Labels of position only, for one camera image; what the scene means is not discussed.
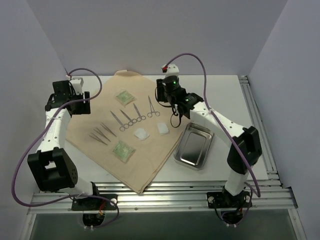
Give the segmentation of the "steel needle holder forceps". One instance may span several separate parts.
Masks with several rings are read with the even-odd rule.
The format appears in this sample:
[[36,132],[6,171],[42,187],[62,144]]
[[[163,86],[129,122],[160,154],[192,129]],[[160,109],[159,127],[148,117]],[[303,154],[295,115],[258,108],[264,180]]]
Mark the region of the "steel needle holder forceps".
[[149,108],[150,108],[150,111],[147,113],[147,117],[148,118],[152,118],[153,116],[156,116],[156,117],[159,117],[161,114],[159,111],[156,111],[154,106],[153,106],[153,103],[151,101],[151,98],[150,96],[148,96],[148,102],[149,102]]

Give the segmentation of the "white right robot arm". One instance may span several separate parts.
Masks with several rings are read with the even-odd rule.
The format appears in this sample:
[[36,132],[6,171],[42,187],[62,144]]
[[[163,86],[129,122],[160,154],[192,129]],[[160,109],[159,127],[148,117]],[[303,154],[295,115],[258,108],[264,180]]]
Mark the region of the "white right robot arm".
[[209,106],[196,93],[188,93],[182,88],[177,76],[168,76],[156,81],[156,100],[168,103],[172,113],[209,129],[228,147],[227,164],[230,174],[222,193],[223,203],[234,206],[240,201],[248,176],[253,175],[252,167],[262,155],[258,130],[235,123]]

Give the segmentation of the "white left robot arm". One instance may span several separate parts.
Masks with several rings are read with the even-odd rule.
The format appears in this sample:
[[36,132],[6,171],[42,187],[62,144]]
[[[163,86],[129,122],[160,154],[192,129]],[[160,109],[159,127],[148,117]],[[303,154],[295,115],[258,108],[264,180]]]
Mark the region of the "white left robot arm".
[[76,195],[83,198],[82,202],[88,209],[95,210],[101,203],[96,186],[79,177],[76,165],[65,150],[72,116],[91,112],[90,93],[83,91],[83,84],[82,78],[52,84],[54,92],[45,105],[47,132],[42,136],[36,153],[28,155],[27,163],[41,191]]

